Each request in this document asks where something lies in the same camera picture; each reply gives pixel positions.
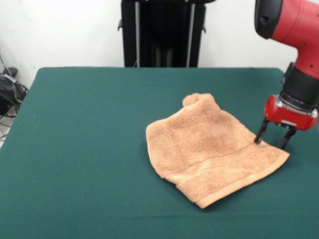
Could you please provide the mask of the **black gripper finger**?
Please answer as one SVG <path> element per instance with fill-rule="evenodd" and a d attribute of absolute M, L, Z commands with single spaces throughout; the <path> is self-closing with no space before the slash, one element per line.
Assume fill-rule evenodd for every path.
<path fill-rule="evenodd" d="M 265 135 L 266 129 L 268 127 L 268 123 L 269 123 L 269 121 L 267 119 L 263 119 L 262 125 L 261 125 L 258 133 L 256 134 L 255 139 L 254 139 L 255 144 L 260 144 L 262 142 L 262 140 L 264 139 L 264 135 Z"/>
<path fill-rule="evenodd" d="M 288 144 L 288 142 L 290 141 L 291 137 L 293 137 L 297 131 L 297 129 L 292 126 L 286 126 L 285 128 L 287 128 L 288 131 L 277 144 L 277 148 L 279 149 L 284 149 L 286 145 Z"/>

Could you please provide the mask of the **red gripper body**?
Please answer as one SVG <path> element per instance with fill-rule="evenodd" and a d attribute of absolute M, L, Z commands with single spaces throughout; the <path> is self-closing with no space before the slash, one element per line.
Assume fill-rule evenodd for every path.
<path fill-rule="evenodd" d="M 311 112 L 297 110 L 281 101 L 278 95 L 271 95 L 264 106 L 266 121 L 280 125 L 288 125 L 298 130 L 309 130 L 318 119 L 317 109 Z"/>

